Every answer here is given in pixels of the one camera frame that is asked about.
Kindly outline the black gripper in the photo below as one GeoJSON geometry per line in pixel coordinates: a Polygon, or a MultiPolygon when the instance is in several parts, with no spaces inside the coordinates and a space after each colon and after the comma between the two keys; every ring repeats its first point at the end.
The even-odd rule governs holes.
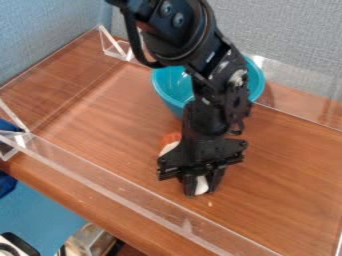
{"type": "Polygon", "coordinates": [[[178,178],[183,181],[187,197],[195,195],[198,176],[209,180],[209,192],[213,193],[222,181],[230,165],[244,161],[248,141],[217,138],[183,138],[175,149],[158,158],[158,179],[178,178]]]}

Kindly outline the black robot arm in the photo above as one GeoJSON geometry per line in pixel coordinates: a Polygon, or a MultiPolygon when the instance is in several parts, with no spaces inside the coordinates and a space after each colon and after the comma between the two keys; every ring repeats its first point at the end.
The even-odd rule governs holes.
{"type": "Polygon", "coordinates": [[[181,141],[158,159],[158,178],[179,179],[189,197],[211,193],[248,148],[229,137],[242,134],[253,107],[246,59],[207,0],[105,1],[123,14],[138,61],[151,68],[182,66],[193,80],[181,141]]]}

